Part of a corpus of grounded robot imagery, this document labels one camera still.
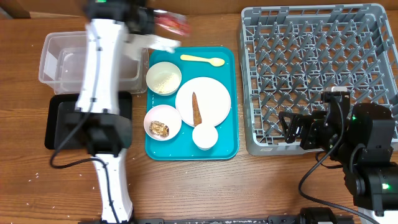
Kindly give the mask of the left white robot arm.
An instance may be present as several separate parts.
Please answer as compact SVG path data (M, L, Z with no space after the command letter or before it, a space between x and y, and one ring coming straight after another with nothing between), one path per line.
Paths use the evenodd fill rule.
M120 60L129 34L154 33L154 11L145 1L88 1L85 13L90 22L83 84L74 111L65 117L72 130L55 148L50 166L66 169L92 162L103 206L100 223L134 223L126 177L132 121L120 115ZM56 165L56 156L74 136L89 157Z

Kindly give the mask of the large white plate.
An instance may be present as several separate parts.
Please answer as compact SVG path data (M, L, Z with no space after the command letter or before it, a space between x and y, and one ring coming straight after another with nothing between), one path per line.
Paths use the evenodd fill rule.
M175 107L187 125L194 127L193 93L196 94L203 123L217 126L227 118L231 109L231 97L227 88L214 78L198 77L185 82L175 98Z

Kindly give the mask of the black waste tray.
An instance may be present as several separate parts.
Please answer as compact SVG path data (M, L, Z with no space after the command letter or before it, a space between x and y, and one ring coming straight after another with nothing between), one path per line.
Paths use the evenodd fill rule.
M55 95L49 104L45 147L56 149L85 117L75 111L78 93ZM132 143L132 95L118 93L119 114L91 112L79 130L63 146L64 149L87 148L89 154L115 153Z

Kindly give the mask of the clear plastic bin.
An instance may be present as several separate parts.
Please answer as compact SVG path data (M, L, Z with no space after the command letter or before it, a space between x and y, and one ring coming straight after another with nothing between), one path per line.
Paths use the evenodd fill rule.
M133 35L123 47L120 64L119 89L132 94L147 90L146 73L149 69L147 49L137 50ZM53 88L54 93L79 93L86 59L86 32L53 32L46 36L40 58L39 81Z

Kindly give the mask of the teal plastic tray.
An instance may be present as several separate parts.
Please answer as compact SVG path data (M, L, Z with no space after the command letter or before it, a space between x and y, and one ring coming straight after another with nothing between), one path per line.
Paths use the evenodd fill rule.
M222 58L225 60L225 64L221 67L214 67L206 62L184 61L180 59L183 54L203 58ZM218 141L211 149L207 151L199 149L192 139L193 127L182 120L180 131L171 140L157 141L146 135L145 150L147 155L157 161L226 160L233 158L239 150L239 115L235 60L232 51L226 47L179 47L172 54L155 50L150 56L149 65L153 66L159 62L170 62L180 69L182 73L180 87L185 82L198 77L218 80L230 94L231 109L227 118L221 124L215 126L218 132ZM177 92L170 96L160 96L149 90L147 92L147 112L158 105L170 105L176 109Z

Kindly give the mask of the cream green bowl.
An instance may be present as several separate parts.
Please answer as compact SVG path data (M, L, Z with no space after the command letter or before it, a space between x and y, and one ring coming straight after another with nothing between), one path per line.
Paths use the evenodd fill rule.
M146 75L148 88L161 96L174 94L182 82L180 69L170 62L159 62L151 66Z

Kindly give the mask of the brown food scrap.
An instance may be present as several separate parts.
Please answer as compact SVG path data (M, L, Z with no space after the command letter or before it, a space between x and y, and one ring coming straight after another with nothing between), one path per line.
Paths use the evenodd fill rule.
M166 138L169 136L169 127L159 121L151 121L149 125L150 132L156 136Z

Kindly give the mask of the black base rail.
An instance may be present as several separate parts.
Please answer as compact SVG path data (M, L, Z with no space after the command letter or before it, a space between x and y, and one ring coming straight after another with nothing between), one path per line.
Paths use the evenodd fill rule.
M269 215L267 218L212 218L196 220L136 219L122 224L354 224L351 215L335 215L330 208L302 208L297 215Z

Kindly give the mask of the yellow plastic spoon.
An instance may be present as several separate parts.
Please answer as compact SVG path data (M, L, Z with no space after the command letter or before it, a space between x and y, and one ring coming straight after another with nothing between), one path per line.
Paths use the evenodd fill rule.
M225 64L225 60L222 58L203 58L203 57L183 54L180 56L180 59L191 62L206 62L214 67L221 67Z

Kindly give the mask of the grey dishwasher rack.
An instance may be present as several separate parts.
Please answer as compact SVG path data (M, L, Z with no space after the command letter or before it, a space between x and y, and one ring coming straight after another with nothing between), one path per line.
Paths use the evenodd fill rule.
M281 111L325 110L321 93L344 86L351 103L377 103L397 116L397 41L380 4L247 7L239 65L247 152L296 155Z

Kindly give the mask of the white napkin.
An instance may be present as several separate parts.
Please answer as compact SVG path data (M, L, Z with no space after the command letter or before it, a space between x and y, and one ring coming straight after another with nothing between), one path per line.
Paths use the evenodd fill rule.
M167 39L154 34L129 34L127 41L124 43L123 54L132 60L140 60L141 53L144 49L161 50L174 53L175 49L180 46L180 41Z

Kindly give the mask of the red snack wrapper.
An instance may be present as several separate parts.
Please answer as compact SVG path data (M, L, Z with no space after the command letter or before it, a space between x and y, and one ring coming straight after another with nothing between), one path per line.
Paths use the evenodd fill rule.
M165 10L154 10L155 23L174 34L188 36L190 26L186 16Z

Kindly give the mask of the brown carrot stick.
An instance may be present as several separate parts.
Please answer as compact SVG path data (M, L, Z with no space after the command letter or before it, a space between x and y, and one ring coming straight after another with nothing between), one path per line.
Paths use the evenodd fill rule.
M201 124L202 120L195 92L192 93L192 108L193 108L193 125L194 127L196 127L199 124Z

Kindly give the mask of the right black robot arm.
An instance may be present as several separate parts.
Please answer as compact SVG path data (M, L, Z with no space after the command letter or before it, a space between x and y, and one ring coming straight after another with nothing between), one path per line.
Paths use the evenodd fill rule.
M389 109L374 103L342 102L311 115L281 112L286 142L300 138L303 149L321 148L339 162L345 186L363 223L397 223L397 163L392 162L395 121Z

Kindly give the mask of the small white cup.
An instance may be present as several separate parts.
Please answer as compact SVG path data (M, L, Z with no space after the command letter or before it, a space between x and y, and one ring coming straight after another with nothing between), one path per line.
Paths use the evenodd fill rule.
M216 128L210 124L198 124L193 129L192 139L199 149L207 151L217 143L218 132Z

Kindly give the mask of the pink bowl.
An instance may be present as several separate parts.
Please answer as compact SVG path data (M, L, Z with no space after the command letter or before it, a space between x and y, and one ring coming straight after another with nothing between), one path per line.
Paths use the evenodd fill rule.
M169 136L162 138L152 134L149 129L151 121L159 121L169 127ZM179 112L170 105L158 105L150 109L144 118L144 129L146 134L157 141L168 141L174 138L182 126L182 119Z

